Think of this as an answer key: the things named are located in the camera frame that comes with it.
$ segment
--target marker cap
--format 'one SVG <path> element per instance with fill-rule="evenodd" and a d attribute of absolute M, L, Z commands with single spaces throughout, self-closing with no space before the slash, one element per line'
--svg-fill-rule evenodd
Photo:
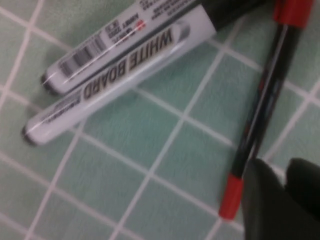
<path fill-rule="evenodd" d="M 230 174 L 226 186 L 219 216 L 225 220 L 233 220 L 241 203 L 244 180 Z"/>
<path fill-rule="evenodd" d="M 314 0 L 277 0 L 274 20 L 279 24 L 305 28 Z"/>

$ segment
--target tile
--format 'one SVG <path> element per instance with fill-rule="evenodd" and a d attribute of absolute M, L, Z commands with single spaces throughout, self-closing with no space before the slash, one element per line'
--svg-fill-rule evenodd
<path fill-rule="evenodd" d="M 156 174 L 218 208 L 235 151 L 185 124 Z"/>
<path fill-rule="evenodd" d="M 38 0 L 1 0 L 0 7 L 9 10 L 24 20 L 30 20 Z"/>
<path fill-rule="evenodd" d="M 220 42 L 221 44 L 223 44 L 229 34 L 231 33 L 232 29 L 234 28 L 235 24 L 234 23 L 231 23 L 227 26 L 225 26 L 224 28 L 222 28 L 221 30 L 219 30 L 216 35 L 213 37 L 214 40 Z"/>
<path fill-rule="evenodd" d="M 0 161 L 0 212 L 2 214 L 28 228 L 45 192 L 45 187 Z"/>
<path fill-rule="evenodd" d="M 289 80 L 310 91 L 320 78 L 320 2 L 315 1 L 308 26 L 303 31 L 293 58 Z"/>
<path fill-rule="evenodd" d="M 44 146 L 28 145 L 21 136 L 21 130 L 34 114 L 26 106 L 6 99 L 0 112 L 0 150 L 45 179 L 51 180 L 73 134 L 65 133 Z"/>
<path fill-rule="evenodd" d="M 4 85 L 15 63 L 25 29 L 0 15 L 0 84 Z"/>
<path fill-rule="evenodd" d="M 266 4 L 249 14 L 231 45 L 235 51 L 264 65 L 276 33 L 273 3 Z"/>
<path fill-rule="evenodd" d="M 115 240 L 134 240 L 134 239 L 130 238 L 130 237 L 126 236 L 126 235 L 119 234 Z"/>
<path fill-rule="evenodd" d="M 152 76 L 140 87 L 183 111 L 216 54 L 217 49 L 204 43 Z"/>
<path fill-rule="evenodd" d="M 34 232 L 47 240 L 106 240 L 112 228 L 51 195 Z"/>
<path fill-rule="evenodd" d="M 4 240 L 23 240 L 24 236 L 7 226 L 5 223 L 0 222 L 0 236 Z"/>
<path fill-rule="evenodd" d="M 45 1 L 37 27 L 76 46 L 134 3 L 134 0 Z"/>
<path fill-rule="evenodd" d="M 291 90 L 283 88 L 276 103 L 272 118 L 266 130 L 259 156 L 262 157 L 278 139 L 291 117 L 302 104 L 303 99 Z"/>
<path fill-rule="evenodd" d="M 260 75 L 238 60 L 225 56 L 191 111 L 191 116 L 237 143 Z"/>
<path fill-rule="evenodd" d="M 84 132 L 149 168 L 178 118 L 129 92 L 89 118 Z"/>
<path fill-rule="evenodd" d="M 215 217 L 150 182 L 125 226 L 148 240 L 202 240 Z"/>
<path fill-rule="evenodd" d="M 144 177 L 80 140 L 57 185 L 99 213 L 119 221 Z"/>
<path fill-rule="evenodd" d="M 212 240 L 245 240 L 244 233 L 223 223 Z"/>
<path fill-rule="evenodd" d="M 292 158 L 320 165 L 320 109 L 311 104 L 291 130 L 271 161 L 286 169 Z"/>
<path fill-rule="evenodd" d="M 41 108 L 53 104 L 59 98 L 53 97 L 45 91 L 40 83 L 40 78 L 46 69 L 64 54 L 65 52 L 57 46 L 32 34 L 12 84 L 12 91 Z"/>

